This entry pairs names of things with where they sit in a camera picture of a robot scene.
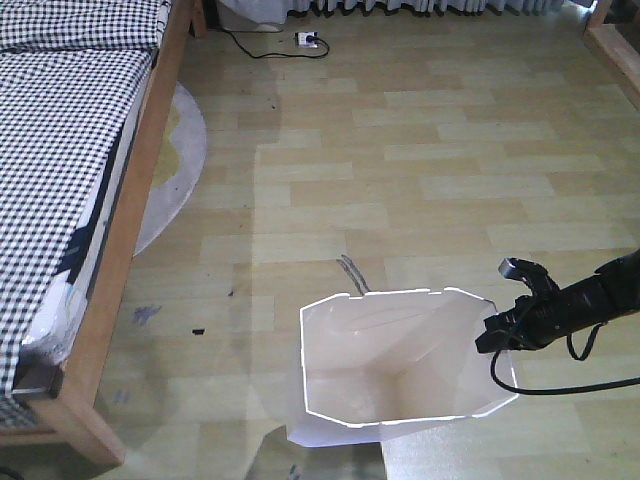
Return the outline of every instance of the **wooden floor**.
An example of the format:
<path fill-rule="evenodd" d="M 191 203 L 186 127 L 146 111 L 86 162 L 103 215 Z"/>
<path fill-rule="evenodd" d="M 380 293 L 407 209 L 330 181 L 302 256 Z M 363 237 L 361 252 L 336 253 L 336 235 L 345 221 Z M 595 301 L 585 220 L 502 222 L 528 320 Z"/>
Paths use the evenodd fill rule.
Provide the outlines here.
<path fill-rule="evenodd" d="M 638 248 L 640 114 L 583 46 L 581 15 L 309 15 L 240 37 L 293 53 L 294 31 L 318 31 L 332 48 L 319 61 L 191 39 L 181 82 L 205 114 L 208 161 L 134 261 L 99 394 L 126 463 L 40 446 L 0 465 L 28 480 L 243 480 L 283 424 L 299 308 L 355 293 L 341 254 L 374 290 L 452 285 L 503 310 L 526 293 L 498 274 L 505 256 L 567 285 Z M 563 342 L 515 354 L 521 383 L 637 376 L 638 320 L 604 328 L 585 363 Z M 637 479 L 639 436 L 635 387 L 520 398 L 385 453 L 392 480 Z M 275 473 L 251 478 L 284 480 L 295 463 L 262 454 Z M 325 478 L 379 478 L 349 471 Z"/>

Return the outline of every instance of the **white curtain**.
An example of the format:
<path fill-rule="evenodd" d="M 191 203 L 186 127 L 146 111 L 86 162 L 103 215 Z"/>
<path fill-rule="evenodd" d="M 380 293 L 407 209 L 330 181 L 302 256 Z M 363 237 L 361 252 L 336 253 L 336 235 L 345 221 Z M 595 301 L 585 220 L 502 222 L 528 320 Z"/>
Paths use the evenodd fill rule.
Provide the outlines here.
<path fill-rule="evenodd" d="M 218 0 L 241 17 L 257 24 L 270 23 L 283 25 L 287 19 L 287 12 L 295 10 L 305 12 L 315 4 L 319 9 L 329 11 L 338 8 L 340 3 L 347 10 L 364 5 L 371 10 L 376 3 L 386 5 L 388 10 L 395 10 L 402 5 L 413 7 L 416 12 L 433 12 L 434 7 L 445 11 L 451 6 L 463 12 L 481 12 L 487 5 L 492 5 L 499 11 L 510 6 L 514 10 L 530 12 L 546 12 L 562 6 L 564 0 Z"/>

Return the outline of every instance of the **electrical cord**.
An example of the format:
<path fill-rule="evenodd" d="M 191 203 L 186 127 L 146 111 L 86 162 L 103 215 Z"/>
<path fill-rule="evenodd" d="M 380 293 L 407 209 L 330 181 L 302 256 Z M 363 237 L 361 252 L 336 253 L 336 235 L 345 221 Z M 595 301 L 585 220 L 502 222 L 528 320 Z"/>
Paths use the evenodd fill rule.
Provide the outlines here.
<path fill-rule="evenodd" d="M 500 386 L 501 388 L 503 388 L 503 389 L 505 389 L 505 390 L 507 390 L 509 392 L 512 392 L 512 393 L 518 393 L 518 394 L 522 394 L 522 395 L 539 395 L 539 396 L 542 396 L 542 395 L 570 395 L 570 394 L 575 394 L 575 393 L 598 392 L 598 391 L 602 391 L 602 390 L 612 390 L 614 388 L 622 388 L 622 387 L 629 387 L 629 386 L 632 386 L 632 385 L 640 385 L 640 377 L 628 378 L 628 379 L 625 379 L 625 380 L 618 380 L 618 381 L 614 381 L 614 382 L 594 383 L 594 384 L 591 384 L 591 385 L 581 385 L 581 386 L 564 387 L 564 388 L 546 388 L 546 389 L 519 388 L 519 387 L 514 387 L 513 385 L 509 385 L 509 384 L 503 382 L 502 380 L 500 380 L 498 378 L 497 373 L 496 373 L 496 363 L 498 362 L 498 357 L 500 356 L 500 354 L 507 347 L 507 345 L 509 343 L 509 340 L 515 336 L 515 332 L 517 331 L 518 327 L 520 326 L 520 324 L 522 323 L 522 321 L 526 317 L 527 313 L 529 313 L 531 308 L 533 308 L 535 303 L 536 303 L 536 298 L 534 296 L 534 297 L 532 297 L 532 299 L 529 302 L 529 304 L 524 308 L 524 310 L 522 311 L 520 316 L 516 319 L 516 321 L 514 322 L 513 326 L 509 329 L 508 335 L 506 336 L 506 339 L 503 342 L 503 344 L 493 354 L 493 358 L 491 359 L 491 369 L 490 369 L 491 378 L 493 379 L 493 381 L 498 386 Z M 589 356 L 589 353 L 591 352 L 591 348 L 593 347 L 593 343 L 595 342 L 595 337 L 596 337 L 600 327 L 602 327 L 602 325 L 604 325 L 604 324 L 596 325 L 594 327 L 594 329 L 592 330 L 591 334 L 589 335 L 589 340 L 587 341 L 587 346 L 585 347 L 585 351 L 580 356 L 577 356 L 577 355 L 574 356 L 573 355 L 573 354 L 575 354 L 575 350 L 573 350 L 573 344 L 571 344 L 570 338 L 567 339 L 567 342 L 568 342 L 567 344 L 571 345 L 571 348 L 570 348 L 569 352 L 571 353 L 571 350 L 573 350 L 573 354 L 572 354 L 573 358 L 575 358 L 576 360 L 580 360 L 580 357 L 584 357 L 584 358 L 582 358 L 582 360 L 584 360 L 584 359 L 586 359 L 587 356 Z"/>
<path fill-rule="evenodd" d="M 306 39 L 307 42 L 314 41 L 322 45 L 325 48 L 325 51 L 323 53 L 319 55 L 306 55 L 302 53 L 269 52 L 269 53 L 263 53 L 261 55 L 254 55 L 240 43 L 240 41 L 237 39 L 237 37 L 234 35 L 234 33 L 231 30 L 227 30 L 225 28 L 215 28 L 214 30 L 218 32 L 226 33 L 227 35 L 229 35 L 233 39 L 235 44 L 238 46 L 238 48 L 240 48 L 240 50 L 242 50 L 244 53 L 246 53 L 251 58 L 256 60 L 259 60 L 262 58 L 311 58 L 311 59 L 317 60 L 317 59 L 326 57 L 327 55 L 329 55 L 329 52 L 331 51 L 331 47 L 329 47 L 329 44 L 325 42 L 323 39 L 315 35 L 308 35 Z"/>
<path fill-rule="evenodd" d="M 12 480 L 24 480 L 24 477 L 22 475 L 20 475 L 15 470 L 11 470 L 8 467 L 0 467 L 0 475 L 6 475 Z"/>

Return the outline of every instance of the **bed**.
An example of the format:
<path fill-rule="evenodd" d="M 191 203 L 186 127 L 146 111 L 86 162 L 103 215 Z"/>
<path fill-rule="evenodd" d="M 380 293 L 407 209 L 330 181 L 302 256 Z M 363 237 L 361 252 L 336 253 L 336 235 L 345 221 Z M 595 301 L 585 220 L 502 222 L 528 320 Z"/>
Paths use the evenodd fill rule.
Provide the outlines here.
<path fill-rule="evenodd" d="M 101 1 L 123 8 L 130 6 L 121 0 Z M 28 7 L 40 8 L 46 2 L 24 0 L 23 3 Z M 170 13 L 166 9 L 167 16 L 163 20 L 166 28 L 162 29 L 163 35 L 152 31 L 152 35 L 145 37 L 144 41 L 150 44 L 149 48 L 138 48 L 138 43 L 132 45 L 130 39 L 124 37 L 114 40 L 110 33 L 105 38 L 100 38 L 102 30 L 97 27 L 91 32 L 91 38 L 95 38 L 94 34 L 98 33 L 97 44 L 87 43 L 85 37 L 77 34 L 74 25 L 60 27 L 67 32 L 74 32 L 74 35 L 68 36 L 70 40 L 67 44 L 61 46 L 55 41 L 51 42 L 52 38 L 58 37 L 51 34 L 52 27 L 47 22 L 38 20 L 35 22 L 35 30 L 7 27 L 20 26 L 20 21 L 3 24 L 3 28 L 7 28 L 3 30 L 2 40 L 12 42 L 4 45 L 5 51 L 19 54 L 22 59 L 29 58 L 32 62 L 31 66 L 17 70 L 9 65 L 11 69 L 8 71 L 20 71 L 22 78 L 41 69 L 42 75 L 53 79 L 55 75 L 46 70 L 49 68 L 48 64 L 53 70 L 72 68 L 77 65 L 74 62 L 91 63 L 102 56 L 122 68 L 133 70 L 130 72 L 131 78 L 136 81 L 124 88 L 129 97 L 124 115 L 126 119 L 118 124 L 115 133 L 113 128 L 109 130 L 109 141 L 101 147 L 101 155 L 106 152 L 108 161 L 96 168 L 97 171 L 89 175 L 88 180 L 78 188 L 78 191 L 84 192 L 83 203 L 78 207 L 79 210 L 76 209 L 80 213 L 67 222 L 71 224 L 70 236 L 74 240 L 76 237 L 86 236 L 84 234 L 87 231 L 93 231 L 95 235 L 89 235 L 90 241 L 77 245 L 73 242 L 65 243 L 60 257 L 62 261 L 55 265 L 55 271 L 50 272 L 53 280 L 46 282 L 47 288 L 38 290 L 37 295 L 42 301 L 37 302 L 37 308 L 32 308 L 27 301 L 16 302 L 21 308 L 26 305 L 25 308 L 36 311 L 26 334 L 21 337 L 20 347 L 14 348 L 19 352 L 17 360 L 15 355 L 6 355 L 7 359 L 11 357 L 11 361 L 16 362 L 10 385 L 11 399 L 18 407 L 26 407 L 22 409 L 25 418 L 16 417 L 18 420 L 9 427 L 8 422 L 5 422 L 5 428 L 0 430 L 0 445 L 67 442 L 98 464 L 117 465 L 124 460 L 125 449 L 122 443 L 93 405 L 144 213 L 161 133 L 190 22 L 196 36 L 202 36 L 206 32 L 200 0 L 174 0 L 172 6 L 166 3 L 171 7 Z M 26 10 L 16 12 L 5 10 L 2 14 L 20 15 Z M 36 13 L 36 17 L 29 18 L 41 19 L 47 12 L 40 10 Z M 117 12 L 106 13 L 110 19 L 115 14 Z M 103 16 L 96 25 L 104 25 L 104 21 Z M 36 48 L 33 47 L 34 35 L 42 40 Z M 10 63 L 13 57 L 6 55 L 3 61 Z M 19 75 L 16 76 L 14 84 L 7 84 L 7 80 L 3 79 L 4 87 L 9 85 L 19 90 L 20 78 Z M 105 79 L 102 75 L 94 75 L 93 78 L 101 80 L 102 87 L 104 82 L 108 83 L 108 77 Z M 20 130 L 22 124 L 16 122 L 12 125 Z M 58 171 L 50 176 L 57 178 Z M 89 207 L 84 203 L 87 198 L 92 199 Z M 64 196 L 61 199 L 62 202 L 67 200 Z M 14 256 L 6 255 L 3 261 L 7 258 Z M 69 277 L 73 277 L 72 282 L 68 281 Z M 82 301 L 85 296 L 88 296 L 88 302 Z M 67 323 L 63 322 L 66 326 L 52 327 L 47 323 L 57 316 L 67 318 Z"/>

